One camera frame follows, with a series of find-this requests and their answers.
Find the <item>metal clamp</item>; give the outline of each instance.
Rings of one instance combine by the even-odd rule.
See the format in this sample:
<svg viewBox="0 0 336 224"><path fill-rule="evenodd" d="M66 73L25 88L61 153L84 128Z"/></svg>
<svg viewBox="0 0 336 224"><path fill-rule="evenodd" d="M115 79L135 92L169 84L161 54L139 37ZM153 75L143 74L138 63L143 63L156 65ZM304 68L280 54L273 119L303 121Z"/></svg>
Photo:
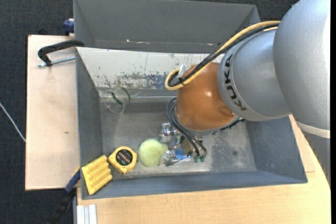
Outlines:
<svg viewBox="0 0 336 224"><path fill-rule="evenodd" d="M67 57L65 59L51 61L47 56L47 54L50 54L52 52L68 49L71 47L84 47L84 43L82 41L72 39L40 48L37 55L44 63L39 64L38 67L44 67L44 66L50 67L56 63L73 60L74 57Z"/></svg>

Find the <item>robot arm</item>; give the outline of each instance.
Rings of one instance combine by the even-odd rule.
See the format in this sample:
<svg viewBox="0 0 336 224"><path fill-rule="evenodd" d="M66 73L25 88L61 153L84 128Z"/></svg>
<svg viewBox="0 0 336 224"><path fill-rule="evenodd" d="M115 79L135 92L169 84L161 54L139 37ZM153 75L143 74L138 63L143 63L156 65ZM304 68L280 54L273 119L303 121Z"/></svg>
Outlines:
<svg viewBox="0 0 336 224"><path fill-rule="evenodd" d="M278 28L253 33L226 50L217 72L221 101L232 115L264 121L293 114L300 128L313 134L307 139L313 149L319 148L320 154L316 154L321 165L329 167L325 153L330 152L330 2L299 1ZM199 73L205 75L204 68ZM209 99L206 95L212 94L213 98L217 91L207 90L203 94L200 88L204 78L199 77L198 83L190 83L191 79L185 76L185 80L180 79L183 85L174 87L179 89L177 117L185 115L184 120L180 118L180 124L190 132L197 130L188 126L195 115L183 107L184 99L188 98L186 92L195 91L201 102L202 96L206 100ZM207 126L213 131L209 122Z"/></svg>

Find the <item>stain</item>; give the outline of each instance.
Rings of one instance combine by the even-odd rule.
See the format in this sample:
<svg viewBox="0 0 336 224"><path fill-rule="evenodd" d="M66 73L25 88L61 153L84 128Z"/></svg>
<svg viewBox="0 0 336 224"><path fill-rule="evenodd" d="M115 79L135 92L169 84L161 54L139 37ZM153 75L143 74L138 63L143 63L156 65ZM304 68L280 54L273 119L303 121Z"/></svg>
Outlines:
<svg viewBox="0 0 336 224"><path fill-rule="evenodd" d="M113 84L123 85L130 88L164 89L166 76L166 72L163 74L159 74L159 72L149 74L134 72L117 76Z"/></svg>

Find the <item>gray bin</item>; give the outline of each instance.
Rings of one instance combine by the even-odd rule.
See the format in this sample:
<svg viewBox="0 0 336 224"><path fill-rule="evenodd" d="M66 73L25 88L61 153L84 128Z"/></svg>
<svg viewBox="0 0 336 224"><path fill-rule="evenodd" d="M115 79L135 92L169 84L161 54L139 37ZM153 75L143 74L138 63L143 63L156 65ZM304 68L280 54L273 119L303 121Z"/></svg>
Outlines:
<svg viewBox="0 0 336 224"><path fill-rule="evenodd" d="M87 47L136 51L210 53L236 31L259 22L253 5L168 0L74 0L75 35ZM176 95L147 91L123 114L103 107L99 89L76 52L80 165L110 155L119 146L137 151L159 138L165 106ZM148 102L151 94L155 96ZM140 162L83 199L305 183L307 178L289 119L239 123L204 138L204 163L146 168Z"/></svg>

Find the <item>black strap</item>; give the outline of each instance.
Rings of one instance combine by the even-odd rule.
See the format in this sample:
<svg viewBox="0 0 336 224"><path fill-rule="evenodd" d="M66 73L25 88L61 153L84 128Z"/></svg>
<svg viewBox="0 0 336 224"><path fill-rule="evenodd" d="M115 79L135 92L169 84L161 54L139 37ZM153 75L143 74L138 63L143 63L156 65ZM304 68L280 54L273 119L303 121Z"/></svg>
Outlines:
<svg viewBox="0 0 336 224"><path fill-rule="evenodd" d="M76 189L73 188L69 193L65 192L62 197L62 200L57 207L57 209L51 214L51 216L47 220L47 224L55 224L59 220L60 216L63 212L68 208L69 204L71 203L72 199L76 195Z"/></svg>

